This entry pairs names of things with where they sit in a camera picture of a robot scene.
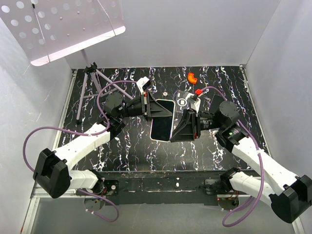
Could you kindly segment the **phone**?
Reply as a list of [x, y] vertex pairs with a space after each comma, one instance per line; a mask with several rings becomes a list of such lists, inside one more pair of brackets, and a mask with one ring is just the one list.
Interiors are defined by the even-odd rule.
[[175, 102], [167, 99], [157, 99], [157, 101], [167, 110], [171, 111], [172, 116], [157, 117], [152, 120], [150, 139], [161, 142], [169, 142], [173, 129]]

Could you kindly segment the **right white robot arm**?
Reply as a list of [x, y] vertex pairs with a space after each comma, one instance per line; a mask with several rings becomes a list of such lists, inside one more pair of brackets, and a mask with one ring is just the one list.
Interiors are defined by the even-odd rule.
[[293, 223], [312, 205], [312, 180], [287, 170], [260, 149], [241, 124], [237, 107], [230, 101], [214, 101], [213, 113], [185, 109], [174, 129], [171, 142], [194, 141], [201, 131], [217, 129], [217, 142], [233, 155], [245, 161], [260, 179], [231, 168], [220, 177], [223, 192], [235, 190], [254, 197], [271, 207], [284, 222]]

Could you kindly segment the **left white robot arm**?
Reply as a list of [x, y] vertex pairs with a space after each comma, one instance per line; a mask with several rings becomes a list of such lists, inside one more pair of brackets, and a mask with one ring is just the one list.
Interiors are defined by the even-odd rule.
[[73, 167], [99, 146], [115, 138], [124, 128], [125, 117], [143, 116], [147, 121], [172, 117], [173, 109], [161, 104], [149, 91], [125, 102], [120, 93], [109, 94], [102, 108], [108, 119], [99, 121], [85, 133], [53, 151], [40, 152], [33, 178], [51, 198], [70, 189], [87, 189], [93, 195], [104, 190], [104, 178], [95, 170], [76, 171]]

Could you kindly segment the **black front mounting rail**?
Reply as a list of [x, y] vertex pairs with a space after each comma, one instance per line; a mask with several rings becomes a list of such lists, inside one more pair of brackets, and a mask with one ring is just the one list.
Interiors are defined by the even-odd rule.
[[238, 199], [242, 192], [226, 191], [220, 182], [224, 171], [98, 172], [104, 181], [100, 193], [116, 205], [204, 204], [217, 199]]

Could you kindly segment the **orange curved plastic part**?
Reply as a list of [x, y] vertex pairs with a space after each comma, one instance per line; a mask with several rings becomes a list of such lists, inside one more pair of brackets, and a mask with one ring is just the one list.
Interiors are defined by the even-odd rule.
[[194, 73], [189, 72], [187, 75], [187, 81], [190, 84], [196, 85], [198, 82], [198, 78], [195, 77]]

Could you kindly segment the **clear phone case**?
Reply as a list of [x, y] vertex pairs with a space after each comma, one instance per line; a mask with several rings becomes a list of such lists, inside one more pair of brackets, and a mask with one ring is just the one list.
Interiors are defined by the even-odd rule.
[[190, 104], [186, 100], [187, 95], [190, 94], [186, 91], [177, 90], [174, 93], [174, 101], [175, 101], [175, 112], [183, 113], [185, 109], [189, 109]]

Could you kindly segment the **perforated white music stand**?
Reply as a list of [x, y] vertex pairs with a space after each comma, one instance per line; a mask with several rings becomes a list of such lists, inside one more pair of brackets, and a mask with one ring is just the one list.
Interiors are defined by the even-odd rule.
[[24, 130], [57, 125], [77, 55], [124, 34], [119, 0], [3, 0], [0, 3], [0, 124]]

